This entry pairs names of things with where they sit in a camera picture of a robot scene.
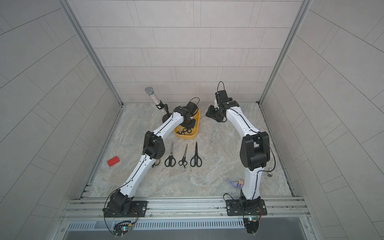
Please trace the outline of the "small silver blade scissors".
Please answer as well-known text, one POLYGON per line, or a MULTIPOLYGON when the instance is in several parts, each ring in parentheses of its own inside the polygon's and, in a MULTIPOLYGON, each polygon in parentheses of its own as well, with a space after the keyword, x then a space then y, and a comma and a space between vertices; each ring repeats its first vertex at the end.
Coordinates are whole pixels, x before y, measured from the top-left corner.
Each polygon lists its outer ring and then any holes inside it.
POLYGON ((185 128, 182 126, 178 127, 178 131, 177 131, 178 135, 186 135, 186 134, 191 134, 191 133, 192 133, 192 129, 185 128))

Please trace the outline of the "large silver blade black scissors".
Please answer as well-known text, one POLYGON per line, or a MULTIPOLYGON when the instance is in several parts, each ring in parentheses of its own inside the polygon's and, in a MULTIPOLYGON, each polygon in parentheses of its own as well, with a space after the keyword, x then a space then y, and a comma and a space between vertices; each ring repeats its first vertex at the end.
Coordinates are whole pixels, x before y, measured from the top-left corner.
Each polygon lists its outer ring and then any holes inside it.
POLYGON ((176 159, 173 156, 174 153, 174 143, 171 144, 170 155, 165 160, 166 167, 174 167, 176 164, 176 159))

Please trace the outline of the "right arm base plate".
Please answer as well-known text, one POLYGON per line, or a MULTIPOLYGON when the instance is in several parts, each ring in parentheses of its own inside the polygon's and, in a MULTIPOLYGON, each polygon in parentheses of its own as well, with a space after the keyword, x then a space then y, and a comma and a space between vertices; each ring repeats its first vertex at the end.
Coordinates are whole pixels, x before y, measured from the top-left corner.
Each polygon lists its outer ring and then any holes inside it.
POLYGON ((252 201, 225 200, 228 216, 266 216, 265 201, 261 198, 252 201))

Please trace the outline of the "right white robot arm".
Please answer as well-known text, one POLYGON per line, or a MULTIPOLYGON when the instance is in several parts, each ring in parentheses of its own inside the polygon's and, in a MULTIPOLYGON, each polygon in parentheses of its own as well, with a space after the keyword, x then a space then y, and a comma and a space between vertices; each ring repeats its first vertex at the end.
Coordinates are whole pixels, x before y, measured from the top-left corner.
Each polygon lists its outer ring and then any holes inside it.
POLYGON ((221 123, 230 121, 242 137, 240 159, 245 167, 244 185, 239 203, 243 212, 261 209, 260 185, 264 168, 271 158, 270 138, 260 132, 244 115, 239 104, 230 99, 210 105, 206 116, 221 123))

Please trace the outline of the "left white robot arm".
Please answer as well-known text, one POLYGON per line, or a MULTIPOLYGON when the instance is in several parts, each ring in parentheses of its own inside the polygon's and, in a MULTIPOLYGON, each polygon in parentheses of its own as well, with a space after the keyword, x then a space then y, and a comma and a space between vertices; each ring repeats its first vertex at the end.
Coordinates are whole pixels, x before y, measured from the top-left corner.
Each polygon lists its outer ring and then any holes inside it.
POLYGON ((132 210, 131 202, 140 183, 156 160, 166 152, 166 138, 179 125, 192 129, 195 126, 193 116, 197 111, 198 107, 194 103, 188 103, 185 107, 178 106, 160 127, 146 132, 141 158, 123 186, 109 195, 109 202, 103 209, 105 217, 129 216, 132 210))

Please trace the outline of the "yellow plastic storage box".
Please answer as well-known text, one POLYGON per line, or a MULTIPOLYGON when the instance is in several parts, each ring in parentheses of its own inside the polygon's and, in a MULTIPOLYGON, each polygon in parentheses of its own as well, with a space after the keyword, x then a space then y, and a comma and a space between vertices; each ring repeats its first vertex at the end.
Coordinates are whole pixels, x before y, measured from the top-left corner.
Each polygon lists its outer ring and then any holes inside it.
POLYGON ((184 132, 183 134, 180 134, 180 130, 182 131, 184 129, 184 127, 182 127, 181 125, 177 126, 174 129, 174 133, 176 134, 176 136, 178 138, 185 139, 185 140, 192 140, 196 137, 198 129, 199 129, 200 111, 198 111, 197 114, 195 116, 193 116, 193 120, 196 121, 196 124, 195 124, 194 128, 192 128, 191 132, 184 132))

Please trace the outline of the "black yellow handled scissors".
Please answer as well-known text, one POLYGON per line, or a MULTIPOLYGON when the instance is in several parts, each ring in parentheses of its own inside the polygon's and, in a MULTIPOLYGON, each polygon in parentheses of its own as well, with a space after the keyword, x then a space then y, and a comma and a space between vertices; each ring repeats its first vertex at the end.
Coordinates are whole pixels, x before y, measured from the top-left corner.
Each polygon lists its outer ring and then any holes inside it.
POLYGON ((161 163, 161 159, 158 159, 155 161, 155 163, 152 165, 152 167, 158 166, 161 163))

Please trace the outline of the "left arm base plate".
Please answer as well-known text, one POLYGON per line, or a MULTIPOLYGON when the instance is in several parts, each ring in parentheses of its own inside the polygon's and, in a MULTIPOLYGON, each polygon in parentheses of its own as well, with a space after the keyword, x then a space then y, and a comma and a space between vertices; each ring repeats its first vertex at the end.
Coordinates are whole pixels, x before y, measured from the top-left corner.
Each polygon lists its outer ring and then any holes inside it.
POLYGON ((144 217, 147 211, 148 201, 133 201, 125 204, 113 203, 110 201, 103 208, 106 218, 133 218, 144 217))

